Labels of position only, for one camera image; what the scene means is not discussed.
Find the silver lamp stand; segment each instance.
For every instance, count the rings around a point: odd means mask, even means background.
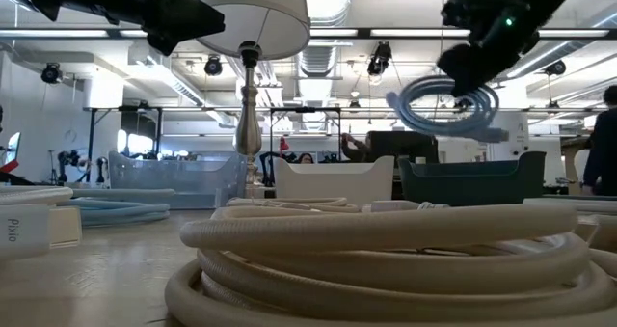
[[[242,87],[242,113],[235,131],[235,150],[247,156],[247,187],[256,183],[257,166],[255,156],[261,150],[261,130],[257,120],[256,99],[258,89],[255,86],[255,67],[261,56],[261,48],[253,41],[245,41],[238,49],[242,64],[246,69],[245,84]]]

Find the blue coiled hose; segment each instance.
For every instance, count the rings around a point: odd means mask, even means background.
[[[130,198],[148,194],[152,196],[166,196],[173,191],[161,190],[75,190],[78,198],[58,204],[58,206],[79,206],[83,227],[103,227],[132,223],[153,222],[167,219],[170,216],[168,204],[142,204],[132,202],[109,201],[113,198]]]
[[[411,103],[427,95],[450,95],[454,80],[447,76],[434,75],[417,79],[407,85],[400,95],[390,92],[386,95],[388,106],[407,127],[425,135],[471,138],[485,143],[499,143],[508,140],[508,132],[489,128],[499,109],[499,96],[488,86],[459,97],[470,103],[471,115],[458,121],[440,123],[414,112]]]

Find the lamp shade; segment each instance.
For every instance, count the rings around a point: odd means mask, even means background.
[[[225,15],[225,31],[198,38],[209,49],[240,57],[238,47],[255,41],[260,60],[294,56],[310,41],[307,0],[202,0]]]

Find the wooden table surface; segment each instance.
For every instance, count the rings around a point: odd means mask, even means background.
[[[196,252],[178,231],[209,215],[175,211],[161,222],[84,230],[78,247],[0,262],[0,326],[180,326],[163,293]]]

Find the blue cable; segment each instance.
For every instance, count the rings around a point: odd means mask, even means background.
[[[83,227],[104,227],[153,222],[170,217],[168,204],[110,202],[93,199],[74,199],[59,206],[79,206]]]
[[[388,106],[407,127],[425,135],[463,137],[485,143],[499,143],[508,140],[508,132],[489,126],[499,109],[499,96],[488,86],[482,86],[459,99],[470,103],[471,115],[448,123],[435,122],[414,112],[411,103],[427,95],[450,95],[454,80],[447,76],[434,75],[417,79],[407,85],[400,95],[390,92],[386,95]]]

